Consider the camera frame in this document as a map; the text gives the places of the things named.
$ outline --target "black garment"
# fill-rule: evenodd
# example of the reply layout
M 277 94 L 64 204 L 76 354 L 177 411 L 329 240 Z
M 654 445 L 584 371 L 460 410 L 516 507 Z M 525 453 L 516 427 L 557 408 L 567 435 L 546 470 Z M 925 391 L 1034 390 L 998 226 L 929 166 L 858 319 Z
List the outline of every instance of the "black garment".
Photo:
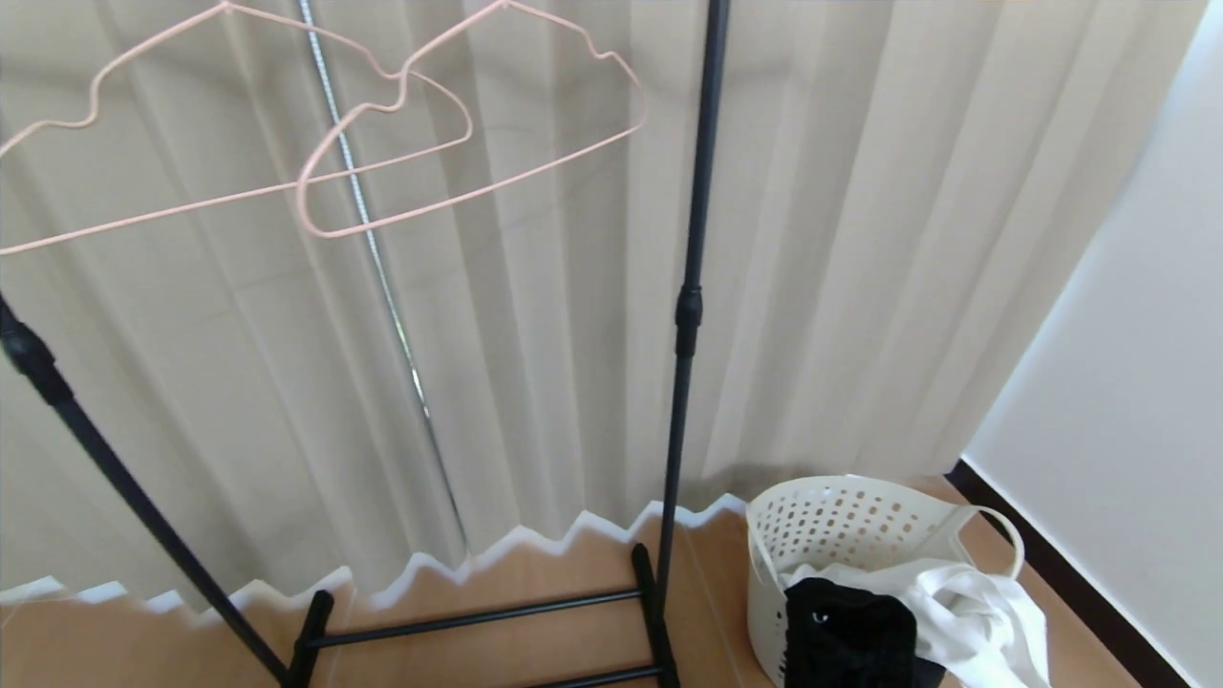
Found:
M 917 622 L 900 600 L 807 578 L 785 591 L 785 688 L 934 688 Z

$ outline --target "baseboard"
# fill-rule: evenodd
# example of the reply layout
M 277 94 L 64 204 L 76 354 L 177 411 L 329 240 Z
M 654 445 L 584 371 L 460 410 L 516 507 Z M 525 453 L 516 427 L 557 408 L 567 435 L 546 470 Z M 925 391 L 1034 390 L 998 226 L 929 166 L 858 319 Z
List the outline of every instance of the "baseboard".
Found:
M 1117 611 L 1009 502 L 964 461 L 955 464 L 947 480 L 969 502 L 997 510 L 1019 529 L 1027 551 L 1027 563 L 1087 624 L 1126 671 L 1147 688 L 1190 688 L 1177 670 Z M 993 524 L 999 533 L 1002 527 Z

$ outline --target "floor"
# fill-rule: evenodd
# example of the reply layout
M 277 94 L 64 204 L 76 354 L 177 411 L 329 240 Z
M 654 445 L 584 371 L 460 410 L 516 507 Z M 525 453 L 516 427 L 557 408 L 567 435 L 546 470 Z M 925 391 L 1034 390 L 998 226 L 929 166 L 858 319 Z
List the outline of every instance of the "floor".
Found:
M 915 485 L 947 501 L 963 499 L 943 480 Z M 638 538 L 657 541 L 657 521 Z M 1010 546 L 980 518 L 964 533 L 978 566 L 999 571 Z M 667 609 L 685 686 L 769 688 L 747 640 L 745 524 L 723 511 L 676 534 Z M 1021 583 L 1049 622 L 1054 686 L 1132 688 L 1137 683 L 1032 571 Z M 424 569 L 390 609 L 374 611 L 351 585 L 334 590 L 330 631 L 487 610 L 634 584 L 629 545 L 578 534 L 564 557 L 531 546 L 512 550 L 460 588 Z M 256 600 L 252 623 L 289 656 L 302 609 Z M 177 610 L 155 615 L 131 600 L 86 605 L 34 600 L 0 609 L 0 684 L 5 688 L 270 688 L 272 681 L 219 623 Z M 636 600 L 324 650 L 316 688 L 531 686 L 649 661 Z M 623 683 L 645 688 L 652 681 Z M 944 687 L 958 683 L 949 678 Z

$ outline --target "curtain gap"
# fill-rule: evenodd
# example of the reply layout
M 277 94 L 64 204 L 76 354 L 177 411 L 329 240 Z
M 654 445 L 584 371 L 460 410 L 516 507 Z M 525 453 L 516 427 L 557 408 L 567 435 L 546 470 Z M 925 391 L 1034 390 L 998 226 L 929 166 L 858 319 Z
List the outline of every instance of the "curtain gap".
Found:
M 318 26 L 314 22 L 314 12 L 311 7 L 311 0 L 297 0 L 298 6 L 302 12 L 302 22 L 309 26 Z M 340 108 L 335 100 L 335 92 L 331 90 L 331 79 L 327 71 L 327 60 L 323 57 L 323 49 L 319 45 L 319 39 L 317 33 L 308 33 L 311 54 L 314 56 L 314 71 L 318 73 L 319 82 L 323 86 L 323 94 L 327 98 L 327 109 L 331 116 L 331 123 L 339 123 L 340 121 Z M 344 159 L 344 169 L 353 170 L 356 169 L 356 163 L 353 161 L 352 148 L 349 145 L 349 137 L 345 132 L 340 132 L 340 154 Z M 357 216 L 361 218 L 362 222 L 369 221 L 369 208 L 366 204 L 366 196 L 361 188 L 361 180 L 358 175 L 349 176 L 350 188 L 352 191 L 352 202 L 357 210 Z M 399 314 L 399 306 L 395 302 L 395 293 L 390 287 L 390 276 L 383 265 L 382 252 L 378 246 L 378 236 L 374 232 L 366 231 L 366 246 L 369 249 L 369 257 L 373 259 L 374 271 L 378 274 L 378 284 L 382 287 L 383 304 L 386 306 L 386 312 L 390 315 L 391 323 L 395 325 L 395 334 L 399 337 L 399 349 L 404 354 L 404 360 L 407 363 L 407 369 L 412 373 L 412 389 L 416 391 L 416 401 L 421 404 L 421 412 L 424 414 L 424 431 L 428 435 L 429 448 L 433 451 L 433 459 L 438 464 L 438 472 L 442 474 L 442 483 L 446 489 L 446 499 L 450 501 L 450 508 L 454 512 L 455 524 L 459 527 L 459 536 L 462 539 L 464 550 L 470 555 L 471 545 L 467 541 L 467 532 L 464 529 L 462 518 L 459 516 L 459 505 L 455 502 L 454 490 L 450 488 L 450 477 L 446 475 L 446 467 L 442 463 L 442 448 L 438 445 L 437 434 L 433 431 L 433 418 L 429 415 L 429 406 L 424 401 L 424 387 L 421 385 L 421 376 L 416 368 L 416 359 L 412 357 L 412 347 L 407 337 L 407 328 L 404 324 L 404 319 Z

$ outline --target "pink hanger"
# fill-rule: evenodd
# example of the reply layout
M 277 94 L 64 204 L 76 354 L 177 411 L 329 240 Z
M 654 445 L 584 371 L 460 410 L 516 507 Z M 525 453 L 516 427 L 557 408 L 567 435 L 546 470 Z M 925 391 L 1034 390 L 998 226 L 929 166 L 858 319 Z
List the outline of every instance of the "pink hanger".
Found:
M 467 31 L 468 28 L 471 28 L 476 23 L 478 23 L 478 22 L 483 21 L 484 18 L 489 17 L 493 12 L 495 12 L 498 10 L 506 10 L 506 9 L 519 10 L 519 11 L 525 12 L 527 15 L 532 15 L 532 16 L 547 20 L 549 22 L 553 22 L 555 24 L 559 24 L 559 26 L 561 26 L 564 28 L 567 28 L 570 31 L 575 31 L 578 34 L 581 34 L 583 39 L 586 39 L 586 48 L 587 48 L 587 50 L 589 50 L 591 55 L 594 59 L 597 59 L 597 60 L 607 60 L 607 59 L 610 57 L 610 59 L 615 60 L 620 65 L 620 67 L 624 68 L 624 72 L 629 76 L 629 79 L 632 82 L 634 87 L 637 90 L 637 98 L 641 101 L 641 119 L 637 120 L 637 123 L 630 126 L 629 128 L 626 128 L 626 130 L 624 130 L 624 131 L 621 131 L 621 132 L 619 132 L 616 134 L 609 136 L 609 137 L 604 138 L 603 141 L 599 141 L 597 143 L 587 145 L 586 148 L 582 148 L 580 150 L 575 150 L 572 153 L 569 153 L 567 155 L 558 158 L 558 159 L 555 159 L 555 160 L 553 160 L 550 163 L 547 163 L 544 165 L 539 165 L 538 167 L 534 167 L 534 169 L 530 169 L 530 170 L 527 170 L 525 172 L 516 174 L 516 175 L 514 175 L 514 176 L 511 176 L 509 178 L 504 178 L 501 181 L 498 181 L 498 182 L 494 182 L 494 183 L 489 183 L 488 186 L 477 188 L 475 191 L 468 191 L 466 193 L 460 193 L 459 196 L 455 196 L 453 198 L 448 198 L 445 200 L 439 200 L 439 202 L 432 203 L 429 205 L 422 205 L 419 208 L 416 208 L 416 209 L 412 209 L 412 210 L 407 210 L 407 211 L 404 211 L 404 213 L 399 213 L 396 215 L 391 215 L 391 216 L 388 216 L 388 218 L 382 218 L 382 219 L 373 220 L 373 221 L 367 221 L 367 222 L 363 222 L 363 224 L 352 225 L 352 226 L 349 226 L 349 227 L 345 227 L 345 229 L 338 229 L 338 230 L 333 230 L 333 231 L 324 231 L 324 230 L 319 229 L 314 224 L 313 218 L 311 218 L 311 215 L 309 215 L 309 207 L 308 207 L 308 204 L 306 202 L 307 185 L 313 181 L 313 177 L 309 176 L 311 172 L 314 171 L 314 167 L 318 166 L 319 160 L 323 159 L 323 155 L 327 153 L 328 148 L 330 148 L 331 144 L 334 144 L 335 141 L 340 137 L 340 133 L 342 133 L 344 130 L 347 128 L 349 125 L 351 125 L 366 110 L 378 110 L 379 112 L 395 112 L 395 111 L 399 111 L 407 103 L 407 75 L 412 73 L 412 72 L 410 72 L 410 70 L 411 70 L 412 65 L 417 60 L 419 60 L 424 55 L 427 55 L 430 51 L 433 51 L 438 45 L 442 45 L 446 40 L 450 40 L 455 35 L 459 35 L 460 33 Z M 483 196 L 486 193 L 489 193 L 489 192 L 495 191 L 498 188 L 501 188 L 504 186 L 509 186 L 509 185 L 511 185 L 514 182 L 522 181 L 523 178 L 527 178 L 528 176 L 533 176 L 533 175 L 537 175 L 537 174 L 539 174 L 542 171 L 550 170 L 552 167 L 555 167 L 555 166 L 558 166 L 558 165 L 560 165 L 563 163 L 567 163 L 570 160 L 580 158 L 580 156 L 587 154 L 587 153 L 591 153 L 593 150 L 603 148 L 604 145 L 614 143 L 615 141 L 619 141 L 619 139 L 621 139 L 621 138 L 631 134 L 632 132 L 635 132 L 638 128 L 641 128 L 642 126 L 645 126 L 646 117 L 647 117 L 648 111 L 649 111 L 648 110 L 648 105 L 646 103 L 646 89 L 641 86 L 641 81 L 637 78 L 637 75 L 632 71 L 632 68 L 629 66 L 629 64 L 625 62 L 624 59 L 619 54 L 616 54 L 615 51 L 612 51 L 612 50 L 608 50 L 605 53 L 599 53 L 594 48 L 594 39 L 591 38 L 589 32 L 587 32 L 585 28 L 582 28 L 582 27 L 580 27 L 580 26 L 577 26 L 577 24 L 575 24 L 575 23 L 572 23 L 572 22 L 570 22 L 567 20 L 558 17 L 555 15 L 550 15 L 550 13 L 544 12 L 542 10 L 536 10 L 534 7 L 528 7 L 527 5 L 517 2 L 516 0 L 495 0 L 493 4 L 488 5 L 483 10 L 479 10 L 475 15 L 471 15 L 466 20 L 464 20 L 464 21 L 456 23 L 455 26 L 450 27 L 449 29 L 446 29 L 445 32 L 443 32 L 440 35 L 438 35 L 433 40 L 429 40 L 428 43 L 426 43 L 424 45 L 422 45 L 416 53 L 412 53 L 412 55 L 408 56 L 407 61 L 404 62 L 404 66 L 400 67 L 397 77 L 399 77 L 399 98 L 396 98 L 393 104 L 390 104 L 390 105 L 379 105 L 377 103 L 361 103 L 360 105 L 357 105 L 357 106 L 352 108 L 351 110 L 349 110 L 344 115 L 344 117 L 341 117 L 340 121 L 336 122 L 336 125 L 334 127 L 331 127 L 331 130 L 329 132 L 327 132 L 327 136 L 323 137 L 323 141 L 318 144 L 318 148 L 316 148 L 314 152 L 311 153 L 309 158 L 307 158 L 307 160 L 306 160 L 306 164 L 302 166 L 302 171 L 297 176 L 297 182 L 296 182 L 296 188 L 295 188 L 296 204 L 297 204 L 297 215 L 301 219 L 302 226 L 306 227 L 306 230 L 309 231 L 311 233 L 314 233 L 316 236 L 322 236 L 322 237 L 325 237 L 325 238 L 336 238 L 336 237 L 340 237 L 340 236 L 347 236 L 350 233 L 357 233 L 357 232 L 361 232 L 361 231 L 368 231 L 371 229 L 377 229 L 379 226 L 384 226 L 384 225 L 388 225 L 388 224 L 391 224 L 391 222 L 396 222 L 396 221 L 400 221 L 400 220 L 406 220 L 406 219 L 410 219 L 410 218 L 423 215 L 424 213 L 430 213 L 433 210 L 440 210 L 442 208 L 449 208 L 450 205 L 454 205 L 456 203 L 461 203 L 464 200 L 467 200 L 467 199 L 471 199 L 471 198 L 476 198 L 477 196 Z M 468 136 L 471 134 L 470 122 L 471 122 L 471 119 L 468 117 Z M 445 147 L 449 147 L 449 145 L 450 145 L 450 143 L 443 144 L 443 145 L 438 145 L 435 148 L 430 148 L 429 150 L 423 150 L 419 154 L 432 153 L 432 152 L 435 152 L 435 150 L 440 150 L 442 148 L 445 148 Z M 394 161 L 402 161 L 404 159 L 406 159 L 406 158 L 399 158 L 397 160 L 394 160 Z
M 364 45 L 361 45 L 360 43 L 357 43 L 357 42 L 355 42 L 352 39 L 345 38 L 345 37 L 342 37 L 342 35 L 340 35 L 338 33 L 330 32 L 330 31 L 325 31 L 325 29 L 317 28 L 317 27 L 313 27 L 313 26 L 309 26 L 309 24 L 295 21 L 295 20 L 281 17 L 279 15 L 273 15 L 273 13 L 264 12 L 264 11 L 260 11 L 260 10 L 254 10 L 254 9 L 251 9 L 251 7 L 245 7 L 242 5 L 235 5 L 230 0 L 221 0 L 221 2 L 219 2 L 216 6 L 214 6 L 214 7 L 209 9 L 209 10 L 205 10 L 205 11 L 203 11 L 203 12 L 201 12 L 201 13 L 193 16 L 193 17 L 190 17 L 190 18 L 182 21 L 182 22 L 179 22 L 177 24 L 174 24 L 172 27 L 170 27 L 170 28 L 168 28 L 168 29 L 158 33 L 157 35 L 153 35 L 152 38 L 149 38 L 149 39 L 139 43 L 135 48 L 127 50 L 126 53 L 121 54 L 120 56 L 117 56 L 114 60 L 111 60 L 110 62 L 108 62 L 104 67 L 102 67 L 102 70 L 89 82 L 89 114 L 84 119 L 77 120 L 77 121 L 59 121 L 59 120 L 42 120 L 42 121 L 37 121 L 37 122 L 34 122 L 34 123 L 32 123 L 32 125 L 22 128 L 20 132 L 17 132 L 16 134 L 13 134 L 12 138 L 10 138 L 9 141 L 5 141 L 4 144 L 0 145 L 0 158 L 4 158 L 4 155 L 7 154 L 10 150 L 12 150 L 18 143 L 21 143 L 26 138 L 29 138 L 31 136 L 33 136 L 34 133 L 42 131 L 43 128 L 86 128 L 86 127 L 91 126 L 92 123 L 94 123 L 98 120 L 98 111 L 99 111 L 99 94 L 98 94 L 98 92 L 102 88 L 102 82 L 108 76 L 110 76 L 111 72 L 114 72 L 119 67 L 124 66 L 128 61 L 133 60 L 135 57 L 139 56 L 141 54 L 147 53 L 152 48 L 154 48 L 154 46 L 157 46 L 157 45 L 159 45 L 159 44 L 161 44 L 161 43 L 164 43 L 166 40 L 169 40 L 170 38 L 174 38 L 175 35 L 179 35 L 180 33 L 183 33 L 185 31 L 187 31 L 187 29 L 190 29 L 190 28 L 192 28 L 192 27 L 194 27 L 197 24 L 201 24 L 201 23 L 203 23 L 203 22 L 205 22 L 205 21 L 208 21 L 208 20 L 210 20 L 210 18 L 220 15 L 221 12 L 225 12 L 225 13 L 240 12 L 240 13 L 243 13 L 243 15 L 249 15 L 249 16 L 256 17 L 256 18 L 267 20 L 267 21 L 275 22 L 275 23 L 279 23 L 279 24 L 284 24 L 284 26 L 290 26 L 290 27 L 294 27 L 294 28 L 298 28 L 298 29 L 302 29 L 302 31 L 316 32 L 319 35 L 330 38 L 333 40 L 338 40 L 340 43 L 344 43 L 345 45 L 349 45 L 349 46 L 358 50 L 362 55 L 364 55 L 366 60 L 374 68 L 374 71 L 377 71 L 378 75 L 382 76 L 383 78 L 385 78 L 388 81 L 400 79 L 401 87 L 406 83 L 406 76 L 407 75 L 405 75 L 402 70 L 400 72 L 395 72 L 395 73 L 391 73 L 391 72 L 388 72 L 388 71 L 383 70 L 382 66 L 378 64 L 378 60 L 374 57 L 373 53 L 371 53 L 369 49 L 366 48 Z M 209 208 L 212 205 L 220 205 L 223 203 L 229 203 L 229 202 L 232 202 L 232 200 L 240 200 L 242 198 L 253 198 L 256 196 L 263 196 L 264 193 L 273 193 L 273 192 L 276 192 L 276 191 L 285 191 L 287 188 L 294 188 L 294 187 L 298 187 L 298 186 L 303 186 L 303 185 L 308 185 L 308 183 L 317 183 L 319 181 L 328 181 L 328 180 L 333 180 L 333 178 L 340 178 L 340 177 L 344 177 L 344 176 L 350 176 L 350 175 L 353 175 L 353 174 L 358 174 L 358 172 L 363 172 L 363 171 L 368 171 L 368 170 L 374 170 L 374 169 L 384 167 L 384 166 L 388 166 L 388 165 L 394 165 L 396 163 L 402 163 L 405 160 L 410 160 L 412 158 L 416 158 L 416 156 L 419 156 L 419 155 L 424 155 L 427 153 L 433 153 L 433 152 L 437 152 L 437 150 L 442 150 L 444 148 L 449 148 L 451 145 L 457 145 L 457 144 L 467 141 L 468 138 L 471 138 L 471 134 L 472 134 L 472 131 L 473 131 L 475 126 L 473 126 L 472 120 L 471 120 L 471 112 L 467 110 L 467 105 L 465 105 L 464 101 L 460 100 L 459 97 L 455 95 L 450 89 L 448 89 L 446 87 L 442 86 L 440 83 L 433 81 L 432 78 L 429 78 L 429 77 L 427 77 L 424 75 L 417 73 L 417 72 L 408 72 L 408 73 L 411 76 L 413 76 L 413 77 L 423 81 L 424 83 L 427 83 L 427 84 L 437 88 L 443 94 L 445 94 L 448 98 L 450 98 L 451 100 L 454 100 L 454 103 L 456 105 L 459 105 L 459 109 L 462 111 L 464 117 L 467 120 L 467 131 L 466 131 L 466 133 L 464 133 L 459 138 L 455 138 L 453 141 L 448 141 L 445 143 L 442 143 L 440 145 L 434 145 L 433 148 L 429 148 L 427 150 L 418 150 L 416 153 L 408 153 L 407 155 L 400 155 L 397 158 L 391 158 L 389 160 L 383 160 L 383 161 L 379 161 L 379 163 L 372 163 L 372 164 L 368 164 L 368 165 L 362 165 L 362 166 L 356 167 L 353 170 L 344 170 L 344 171 L 339 171 L 339 172 L 330 172 L 330 174 L 324 174 L 324 175 L 319 175 L 319 176 L 311 177 L 311 178 L 301 178 L 301 177 L 298 177 L 297 181 L 290 181 L 290 182 L 286 182 L 286 183 L 276 183 L 276 185 L 273 185 L 273 186 L 265 186 L 263 188 L 252 188 L 249 191 L 242 191 L 242 192 L 238 192 L 238 193 L 230 193 L 227 196 L 218 196 L 216 198 L 209 198 L 207 200 L 197 200 L 194 203 L 186 203 L 183 205 L 177 205 L 177 207 L 174 207 L 174 208 L 166 208 L 164 210 L 155 210 L 155 211 L 152 211 L 152 213 L 144 213 L 144 214 L 141 214 L 141 215 L 133 215 L 133 216 L 125 218 L 125 219 L 121 219 L 121 220 L 114 220 L 114 221 L 108 221 L 108 222 L 103 222 L 103 224 L 94 225 L 94 226 L 88 226 L 88 227 L 84 227 L 84 229 L 78 229 L 76 231 L 68 231 L 68 232 L 65 232 L 65 233 L 57 233 L 55 236 L 48 236 L 45 238 L 38 238 L 38 240 L 34 240 L 34 241 L 27 241 L 26 243 L 18 243 L 16 246 L 0 247 L 0 255 L 11 255 L 13 253 L 20 253 L 22 251 L 31 251 L 33 248 L 40 248 L 43 246 L 50 246 L 53 243 L 60 243 L 62 241 L 71 241 L 72 238 L 77 238 L 79 236 L 86 236 L 86 235 L 89 235 L 89 233 L 98 233 L 98 232 L 102 232 L 102 231 L 109 231 L 111 229 L 119 229 L 121 226 L 128 226 L 128 225 L 133 225 L 133 224 L 142 222 L 142 221 L 148 221 L 148 220 L 166 218 L 166 216 L 175 215 L 175 214 L 183 213 L 183 211 L 188 211 L 188 210 L 198 210 L 201 208 Z

